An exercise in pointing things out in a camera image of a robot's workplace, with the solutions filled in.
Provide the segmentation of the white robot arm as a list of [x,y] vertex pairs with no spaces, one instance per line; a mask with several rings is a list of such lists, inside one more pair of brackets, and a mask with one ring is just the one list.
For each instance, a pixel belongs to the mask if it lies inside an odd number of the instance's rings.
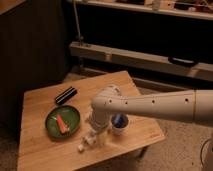
[[91,128],[103,132],[110,116],[129,114],[213,127],[213,90],[186,90],[123,96],[116,85],[102,89],[91,100]]

